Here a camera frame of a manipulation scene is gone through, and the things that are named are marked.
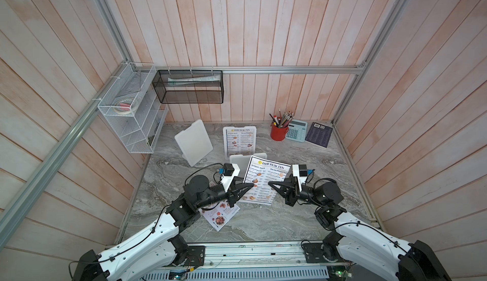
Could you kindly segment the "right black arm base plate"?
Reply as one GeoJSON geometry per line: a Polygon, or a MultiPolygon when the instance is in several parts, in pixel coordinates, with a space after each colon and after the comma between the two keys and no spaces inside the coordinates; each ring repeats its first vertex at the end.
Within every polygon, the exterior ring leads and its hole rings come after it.
{"type": "Polygon", "coordinates": [[[350,261],[342,258],[337,249],[328,244],[312,243],[308,240],[301,242],[301,249],[306,258],[307,263],[346,263],[351,264],[350,261]]]}

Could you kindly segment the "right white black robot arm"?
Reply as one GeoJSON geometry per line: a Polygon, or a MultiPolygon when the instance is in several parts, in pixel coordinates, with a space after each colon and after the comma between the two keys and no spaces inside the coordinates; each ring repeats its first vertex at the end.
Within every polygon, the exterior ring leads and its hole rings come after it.
{"type": "Polygon", "coordinates": [[[333,179],[310,187],[290,177],[268,183],[289,206],[299,201],[317,206],[315,217],[328,230],[320,246],[303,245],[304,252],[328,262],[350,261],[385,280],[450,280],[429,245],[398,239],[375,228],[340,206],[341,190],[333,179]]]}

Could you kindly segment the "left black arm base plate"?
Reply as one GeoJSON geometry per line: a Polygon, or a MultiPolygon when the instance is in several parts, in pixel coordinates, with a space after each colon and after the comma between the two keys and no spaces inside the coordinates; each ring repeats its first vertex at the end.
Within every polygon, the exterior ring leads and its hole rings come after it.
{"type": "Polygon", "coordinates": [[[172,262],[163,264],[161,267],[201,267],[205,262],[205,250],[206,247],[204,245],[190,245],[185,251],[176,253],[176,257],[172,262]]]}

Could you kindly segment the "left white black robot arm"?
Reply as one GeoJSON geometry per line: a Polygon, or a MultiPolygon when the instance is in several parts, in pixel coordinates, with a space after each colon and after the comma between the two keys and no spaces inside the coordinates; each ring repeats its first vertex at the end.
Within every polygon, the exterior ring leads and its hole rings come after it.
{"type": "Polygon", "coordinates": [[[185,261],[188,246],[181,233],[200,218],[200,210],[221,201],[233,207],[253,186],[238,176],[227,176],[214,186],[206,176],[194,176],[143,230],[103,252],[83,254],[71,279],[137,280],[158,267],[185,261]]]}

